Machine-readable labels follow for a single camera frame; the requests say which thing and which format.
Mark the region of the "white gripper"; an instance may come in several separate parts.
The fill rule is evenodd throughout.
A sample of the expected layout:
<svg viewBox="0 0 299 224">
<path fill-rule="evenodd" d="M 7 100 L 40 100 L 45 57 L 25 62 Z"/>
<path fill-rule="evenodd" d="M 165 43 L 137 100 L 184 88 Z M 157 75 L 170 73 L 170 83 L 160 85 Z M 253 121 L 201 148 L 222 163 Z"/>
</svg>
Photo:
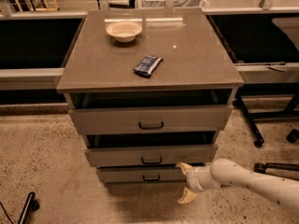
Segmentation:
<svg viewBox="0 0 299 224">
<path fill-rule="evenodd" d="M 214 189 L 214 179 L 209 166 L 192 167 L 188 163 L 179 162 L 176 167 L 187 175 L 188 188 L 184 188 L 182 197 L 178 199 L 180 204 L 188 204 L 197 197 L 196 192 L 203 192 L 208 189 Z"/>
</svg>

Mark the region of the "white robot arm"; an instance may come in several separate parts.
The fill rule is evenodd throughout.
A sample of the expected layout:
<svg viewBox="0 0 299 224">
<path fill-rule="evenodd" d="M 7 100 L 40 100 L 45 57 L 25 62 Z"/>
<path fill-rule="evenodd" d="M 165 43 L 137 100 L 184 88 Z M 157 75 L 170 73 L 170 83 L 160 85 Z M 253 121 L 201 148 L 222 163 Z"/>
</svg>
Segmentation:
<svg viewBox="0 0 299 224">
<path fill-rule="evenodd" d="M 187 187 L 178 203 L 191 203 L 198 193 L 208 189 L 240 187 L 299 214 L 299 182 L 296 180 L 256 173 L 227 159 L 218 159 L 206 166 L 179 162 L 176 167 L 187 178 Z"/>
</svg>

